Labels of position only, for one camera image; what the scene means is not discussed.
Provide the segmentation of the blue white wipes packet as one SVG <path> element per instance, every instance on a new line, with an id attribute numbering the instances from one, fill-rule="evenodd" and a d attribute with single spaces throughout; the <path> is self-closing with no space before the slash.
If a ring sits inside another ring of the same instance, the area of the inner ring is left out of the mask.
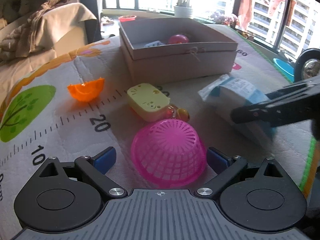
<path id="1" fill-rule="evenodd" d="M 223 74 L 198 91 L 198 94 L 202 101 L 213 106 L 218 116 L 244 137 L 263 147 L 272 144 L 277 130 L 272 128 L 268 122 L 252 121 L 236 124 L 231 119 L 232 110 L 267 100 L 267 96 L 249 81 Z"/>

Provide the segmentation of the pink plastic basket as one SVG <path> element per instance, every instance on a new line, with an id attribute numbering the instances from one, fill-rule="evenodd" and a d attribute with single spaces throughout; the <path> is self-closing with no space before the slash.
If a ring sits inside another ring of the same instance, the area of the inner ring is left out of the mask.
<path id="1" fill-rule="evenodd" d="M 139 174 L 159 188 L 188 185 L 207 165 L 206 148 L 198 133 L 179 119 L 154 122 L 137 132 L 131 160 Z"/>

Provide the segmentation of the pink round toy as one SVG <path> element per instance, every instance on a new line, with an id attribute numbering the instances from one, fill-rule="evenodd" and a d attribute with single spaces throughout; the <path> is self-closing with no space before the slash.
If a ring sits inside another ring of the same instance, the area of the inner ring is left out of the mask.
<path id="1" fill-rule="evenodd" d="M 169 38 L 168 44 L 183 44 L 189 43 L 189 38 L 182 34 L 176 34 Z"/>

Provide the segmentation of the grey battery holder tray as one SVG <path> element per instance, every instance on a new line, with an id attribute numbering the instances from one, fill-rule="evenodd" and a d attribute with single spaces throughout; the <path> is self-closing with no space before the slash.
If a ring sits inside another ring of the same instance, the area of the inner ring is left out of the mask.
<path id="1" fill-rule="evenodd" d="M 157 46 L 163 46 L 163 45 L 165 45 L 163 42 L 157 40 L 157 41 L 147 43 L 144 46 L 144 48 L 151 48 L 151 47 L 157 47 Z"/>

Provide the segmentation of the colourful printed play mat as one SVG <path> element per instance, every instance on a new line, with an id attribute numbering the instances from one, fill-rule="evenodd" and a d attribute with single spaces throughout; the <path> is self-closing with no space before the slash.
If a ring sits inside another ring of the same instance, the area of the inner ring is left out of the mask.
<path id="1" fill-rule="evenodd" d="M 71 97 L 67 86 L 104 78 L 100 95 L 90 102 Z M 273 156 L 307 197 L 319 166 L 319 145 L 310 122 L 277 129 L 273 143 L 260 147 L 243 137 L 202 101 L 198 91 L 214 76 L 167 83 L 159 88 L 170 101 L 186 109 L 190 124 L 207 147 L 227 155 L 242 155 L 253 163 Z M 73 161 L 114 147 L 117 161 L 108 176 L 127 190 L 151 188 L 134 168 L 131 142 L 145 126 L 128 105 L 132 86 L 120 40 L 112 37 L 70 52 L 21 79 L 1 114 L 1 239 L 20 230 L 14 199 L 37 168 L 48 158 Z"/>

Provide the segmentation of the orange plastic half shell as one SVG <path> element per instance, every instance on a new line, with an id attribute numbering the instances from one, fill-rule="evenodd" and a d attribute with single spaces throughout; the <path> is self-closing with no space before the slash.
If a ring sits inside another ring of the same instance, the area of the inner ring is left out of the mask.
<path id="1" fill-rule="evenodd" d="M 90 102 L 96 99 L 103 91 L 105 79 L 99 78 L 96 80 L 68 85 L 67 89 L 72 98 L 80 102 Z"/>

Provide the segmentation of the white plant pot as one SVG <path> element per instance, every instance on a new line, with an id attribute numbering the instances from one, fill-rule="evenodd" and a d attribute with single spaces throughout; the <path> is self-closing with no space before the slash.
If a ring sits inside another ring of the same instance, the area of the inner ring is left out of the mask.
<path id="1" fill-rule="evenodd" d="M 193 18 L 191 7 L 174 6 L 174 14 L 178 18 Z"/>

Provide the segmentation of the beige sofa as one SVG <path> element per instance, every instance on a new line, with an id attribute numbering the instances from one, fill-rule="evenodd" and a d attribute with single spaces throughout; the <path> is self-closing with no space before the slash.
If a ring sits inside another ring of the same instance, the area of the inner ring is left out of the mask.
<path id="1" fill-rule="evenodd" d="M 46 0 L 1 39 L 1 100 L 25 74 L 56 57 L 54 46 L 79 23 L 97 18 L 82 3 Z"/>

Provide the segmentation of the brown blanket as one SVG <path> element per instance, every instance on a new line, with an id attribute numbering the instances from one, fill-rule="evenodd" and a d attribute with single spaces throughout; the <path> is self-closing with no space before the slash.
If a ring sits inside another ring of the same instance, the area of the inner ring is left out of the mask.
<path id="1" fill-rule="evenodd" d="M 39 51 L 36 45 L 36 35 L 40 31 L 40 23 L 45 13 L 67 4 L 70 0 L 46 0 L 37 11 L 31 14 L 27 21 L 14 29 L 1 41 L 1 61 L 11 61 L 15 58 L 27 57 Z"/>

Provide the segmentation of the red bowl on sill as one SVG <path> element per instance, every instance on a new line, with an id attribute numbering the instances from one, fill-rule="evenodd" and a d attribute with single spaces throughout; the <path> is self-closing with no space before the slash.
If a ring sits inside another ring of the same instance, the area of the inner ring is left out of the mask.
<path id="1" fill-rule="evenodd" d="M 124 15 L 124 16 L 119 16 L 118 20 L 119 22 L 123 23 L 123 22 L 135 21 L 136 18 L 137 18 L 136 15 Z"/>

